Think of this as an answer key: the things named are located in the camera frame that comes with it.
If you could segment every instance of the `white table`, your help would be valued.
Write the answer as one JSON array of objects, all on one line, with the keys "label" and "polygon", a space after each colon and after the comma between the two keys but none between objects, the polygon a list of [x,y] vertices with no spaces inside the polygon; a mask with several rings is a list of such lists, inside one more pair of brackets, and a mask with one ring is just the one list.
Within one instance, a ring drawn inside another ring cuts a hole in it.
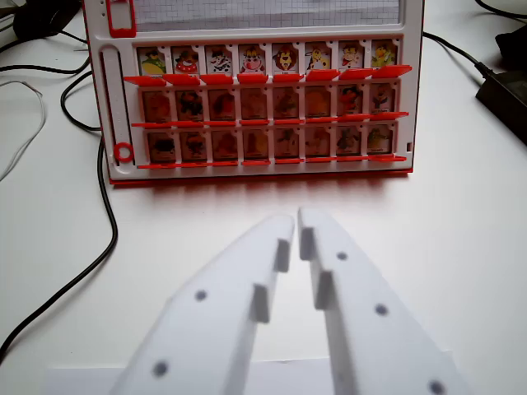
[{"label": "white table", "polygon": [[[521,24],[483,14],[470,1],[429,0],[425,27],[499,71],[494,36]],[[81,16],[67,30],[83,35]],[[1,33],[0,45],[10,35]],[[75,68],[86,56],[73,52],[77,44],[66,37],[23,44],[1,54],[0,65]],[[303,205],[343,224],[432,338],[453,351],[475,394],[520,393],[527,388],[527,148],[475,99],[473,78],[481,81],[470,63],[425,39],[415,172],[408,177],[110,188],[119,223],[114,254],[24,332],[0,368],[0,393],[40,393],[49,367],[125,365],[167,298],[209,259],[257,221],[295,215]],[[99,140],[73,127],[58,104],[72,78],[0,76],[11,79],[41,90],[49,116],[0,184],[2,341],[110,240],[96,180]],[[68,106],[97,125],[86,85]],[[3,168],[39,122],[37,99],[21,86],[1,88],[0,119]],[[294,253],[254,358],[327,354],[309,268]]]}]

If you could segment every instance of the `character card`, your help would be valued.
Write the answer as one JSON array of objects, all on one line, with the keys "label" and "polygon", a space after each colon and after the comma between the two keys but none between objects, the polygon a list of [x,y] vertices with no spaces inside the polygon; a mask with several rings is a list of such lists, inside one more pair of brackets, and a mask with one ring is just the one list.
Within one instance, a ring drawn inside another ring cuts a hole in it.
[{"label": "character card", "polygon": [[298,118],[298,93],[290,86],[274,88],[273,106],[276,119]]},{"label": "character card", "polygon": [[165,55],[157,47],[138,48],[139,74],[160,76],[166,74]]},{"label": "character card", "polygon": [[170,100],[159,91],[142,93],[142,107],[145,111],[145,122],[165,123],[170,121]]},{"label": "character card", "polygon": [[240,72],[265,74],[265,52],[258,44],[240,45]]},{"label": "character card", "polygon": [[338,88],[337,114],[362,113],[362,91],[358,85],[341,85]]},{"label": "character card", "polygon": [[244,158],[246,160],[264,160],[269,158],[268,137],[262,129],[243,131]]},{"label": "character card", "polygon": [[207,143],[199,132],[181,132],[181,158],[183,162],[207,160]]},{"label": "character card", "polygon": [[203,102],[196,91],[176,91],[179,121],[203,121]]},{"label": "character card", "polygon": [[212,132],[212,157],[214,160],[238,159],[238,139],[233,132]]},{"label": "character card", "polygon": [[175,162],[175,143],[169,133],[150,132],[147,140],[151,163]]},{"label": "character card", "polygon": [[295,129],[274,130],[274,157],[276,159],[298,158],[298,134]]},{"label": "character card", "polygon": [[174,74],[199,76],[199,55],[190,45],[172,47]]},{"label": "character card", "polygon": [[331,110],[331,92],[324,86],[305,88],[305,116],[307,118],[328,117]]},{"label": "character card", "polygon": [[227,89],[208,92],[208,105],[212,121],[233,121],[235,118],[234,96]]},{"label": "character card", "polygon": [[394,90],[390,84],[371,84],[370,114],[394,111]]},{"label": "character card", "polygon": [[384,67],[397,63],[397,45],[391,39],[371,41],[371,66]]},{"label": "character card", "polygon": [[329,156],[329,133],[326,128],[305,129],[305,157]]},{"label": "character card", "polygon": [[325,42],[305,43],[305,70],[329,70],[331,48]]},{"label": "character card", "polygon": [[232,75],[232,53],[225,45],[209,45],[205,47],[208,74]]},{"label": "character card", "polygon": [[357,126],[339,126],[337,128],[337,156],[361,154],[361,133]]},{"label": "character card", "polygon": [[260,88],[242,89],[241,118],[267,119],[267,96]]},{"label": "character card", "polygon": [[338,70],[345,72],[350,68],[364,67],[364,47],[358,41],[338,43]]},{"label": "character card", "polygon": [[292,44],[273,44],[273,75],[298,73],[298,50]]},{"label": "character card", "polygon": [[393,133],[388,125],[370,127],[368,133],[368,154],[389,154],[392,151]]}]

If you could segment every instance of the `guess who game board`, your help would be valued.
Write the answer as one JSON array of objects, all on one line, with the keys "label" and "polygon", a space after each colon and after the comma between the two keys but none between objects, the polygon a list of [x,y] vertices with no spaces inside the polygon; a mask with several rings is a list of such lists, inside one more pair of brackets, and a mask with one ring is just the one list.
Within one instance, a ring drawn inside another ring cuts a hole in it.
[{"label": "guess who game board", "polygon": [[84,10],[113,184],[413,170],[422,0]]}]

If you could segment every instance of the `power adapter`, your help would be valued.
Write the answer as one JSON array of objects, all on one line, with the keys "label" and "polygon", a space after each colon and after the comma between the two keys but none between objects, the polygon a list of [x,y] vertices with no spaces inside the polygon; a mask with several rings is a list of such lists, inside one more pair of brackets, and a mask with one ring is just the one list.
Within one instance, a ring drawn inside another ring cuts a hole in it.
[{"label": "power adapter", "polygon": [[485,77],[476,98],[527,145],[527,73],[496,74],[482,63],[476,68]]}]

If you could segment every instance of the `grid paper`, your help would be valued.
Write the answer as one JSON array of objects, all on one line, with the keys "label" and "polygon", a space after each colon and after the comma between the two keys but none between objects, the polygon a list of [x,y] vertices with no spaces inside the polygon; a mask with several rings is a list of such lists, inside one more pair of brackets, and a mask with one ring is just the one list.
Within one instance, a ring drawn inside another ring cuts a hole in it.
[{"label": "grid paper", "polygon": [[399,23],[399,0],[135,0],[138,30]]}]

